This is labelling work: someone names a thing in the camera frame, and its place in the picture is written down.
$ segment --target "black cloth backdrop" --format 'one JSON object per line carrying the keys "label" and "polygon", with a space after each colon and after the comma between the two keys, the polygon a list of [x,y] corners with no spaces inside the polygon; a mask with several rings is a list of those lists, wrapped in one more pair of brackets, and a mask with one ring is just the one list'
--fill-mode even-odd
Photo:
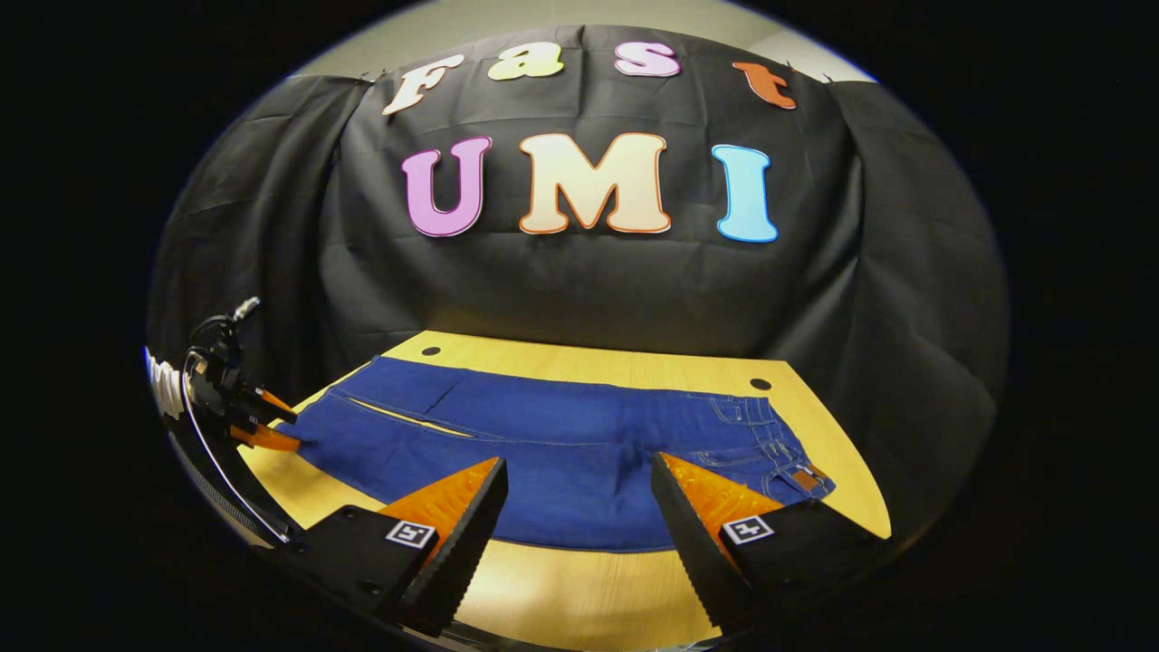
{"label": "black cloth backdrop", "polygon": [[[563,47],[549,78],[494,81],[496,54]],[[662,42],[683,71],[627,76],[615,45]],[[381,115],[402,73],[450,54],[422,102]],[[788,81],[797,108],[750,90],[732,61]],[[518,142],[571,135],[596,162],[628,131],[662,135],[672,227],[602,218],[518,228],[531,160]],[[479,221],[453,237],[409,222],[400,164],[444,152],[436,205],[458,202],[457,141],[488,135]],[[716,144],[765,152],[780,236],[729,240]],[[610,200],[604,215],[613,207]],[[570,214],[570,206],[561,202]],[[945,510],[985,444],[1006,369],[1008,298],[985,211],[953,157],[884,88],[822,83],[698,37],[586,25],[509,34],[364,80],[291,76],[205,155],[165,227],[147,345],[180,361],[192,325],[253,294],[246,367],[291,403],[422,330],[692,356],[786,360],[874,472],[895,550]]]}

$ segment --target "white bellows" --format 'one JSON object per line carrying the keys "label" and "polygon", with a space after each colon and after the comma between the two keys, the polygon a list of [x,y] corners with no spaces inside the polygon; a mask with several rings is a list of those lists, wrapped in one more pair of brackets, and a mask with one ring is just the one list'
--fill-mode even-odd
{"label": "white bellows", "polygon": [[153,389],[153,400],[162,415],[168,415],[177,419],[184,409],[181,404],[181,372],[174,369],[168,362],[158,365],[153,354],[145,349],[145,366],[148,371],[150,387]]}

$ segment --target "letter m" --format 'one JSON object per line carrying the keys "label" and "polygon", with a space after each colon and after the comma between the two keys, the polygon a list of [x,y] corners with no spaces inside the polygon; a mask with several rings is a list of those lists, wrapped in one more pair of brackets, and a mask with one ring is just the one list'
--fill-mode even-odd
{"label": "letter m", "polygon": [[672,225],[659,203],[659,153],[668,146],[651,133],[621,133],[612,140],[599,164],[592,167],[566,133],[524,139],[519,148],[531,155],[531,210],[519,220],[526,233],[557,233],[568,227],[556,198],[563,191],[584,228],[599,219],[612,190],[615,210],[607,225],[626,233],[662,233]]}

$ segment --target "jeans seam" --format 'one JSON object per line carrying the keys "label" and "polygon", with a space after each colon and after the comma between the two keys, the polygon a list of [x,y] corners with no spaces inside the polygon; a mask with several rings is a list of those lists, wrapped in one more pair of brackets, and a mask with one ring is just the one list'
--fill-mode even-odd
{"label": "jeans seam", "polygon": [[363,403],[369,403],[369,404],[373,405],[374,408],[379,408],[381,410],[388,410],[391,412],[398,412],[399,415],[406,415],[407,417],[410,417],[413,419],[417,419],[420,422],[428,422],[430,424],[435,424],[436,426],[442,426],[442,427],[451,430],[451,431],[459,431],[459,432],[462,432],[465,434],[473,435],[473,437],[475,437],[476,439],[480,439],[480,440],[496,441],[496,442],[510,441],[510,440],[505,440],[503,438],[500,438],[497,435],[493,435],[491,433],[487,433],[487,432],[483,432],[483,431],[479,431],[479,430],[472,428],[469,426],[461,426],[459,424],[452,424],[451,422],[446,422],[444,419],[431,419],[430,415],[424,415],[422,412],[415,412],[413,410],[406,410],[406,409],[402,409],[402,408],[396,408],[396,406],[393,406],[393,405],[387,405],[387,404],[384,404],[381,402],[378,402],[378,401],[374,401],[374,400],[371,400],[371,398],[358,396],[358,395],[356,395],[353,393],[343,390],[341,388],[335,388],[335,389],[338,391],[338,394],[343,398],[352,400],[352,401],[360,401]]}
{"label": "jeans seam", "polygon": [[395,417],[393,415],[384,415],[384,413],[378,412],[376,410],[371,410],[370,408],[366,408],[365,405],[358,405],[356,403],[356,401],[363,401],[360,398],[359,400],[353,400],[351,397],[351,398],[344,398],[344,400],[345,400],[345,402],[348,404],[357,408],[358,410],[362,410],[363,412],[372,415],[374,417],[379,417],[379,418],[382,418],[382,419],[388,419],[391,422],[394,422],[394,423],[403,425],[403,426],[413,426],[413,427],[418,428],[418,430],[424,431],[424,432],[437,433],[437,434],[446,437],[446,438],[454,438],[457,441],[476,441],[476,442],[484,442],[484,444],[530,444],[530,445],[539,445],[539,446],[571,446],[571,447],[578,447],[578,446],[611,446],[611,445],[607,445],[607,444],[588,444],[588,442],[576,442],[576,444],[573,444],[573,442],[540,442],[540,441],[535,441],[535,440],[495,440],[495,439],[465,438],[462,435],[452,435],[451,433],[444,433],[443,431],[438,431],[436,428],[431,428],[429,426],[424,426],[423,424],[415,424],[413,422],[407,422],[406,419],[399,419],[398,417]]}

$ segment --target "cable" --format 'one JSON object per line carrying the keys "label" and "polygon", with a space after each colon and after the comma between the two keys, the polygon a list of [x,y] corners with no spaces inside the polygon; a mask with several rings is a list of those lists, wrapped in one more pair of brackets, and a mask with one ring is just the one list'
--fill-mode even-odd
{"label": "cable", "polygon": [[257,513],[257,510],[255,510],[254,506],[250,505],[245,498],[242,498],[241,493],[239,493],[238,490],[234,489],[233,483],[229,482],[229,478],[225,475],[225,471],[221,470],[221,466],[218,464],[217,457],[213,456],[213,452],[210,449],[209,442],[205,441],[205,434],[202,433],[202,427],[197,424],[197,417],[194,416],[192,402],[189,401],[189,386],[188,386],[189,364],[191,360],[194,360],[194,358],[195,358],[194,352],[189,352],[188,354],[185,354],[185,364],[182,366],[181,369],[181,402],[182,405],[184,405],[185,408],[185,413],[189,415],[189,420],[194,424],[194,431],[197,432],[197,437],[202,440],[202,446],[205,448],[205,453],[210,456],[210,462],[213,463],[213,467],[218,470],[218,474],[221,476],[221,479],[225,481],[225,485],[229,488],[231,492],[233,492],[233,496],[238,497],[238,500],[240,500],[241,504],[246,506],[246,510],[249,510],[249,513],[253,514],[255,519],[257,519],[257,522],[265,526],[265,529],[270,530],[270,533],[274,536],[278,537],[278,541],[280,541],[282,543],[289,543],[290,537],[274,529],[274,526],[269,525],[265,521],[265,519],[263,519],[262,515]]}

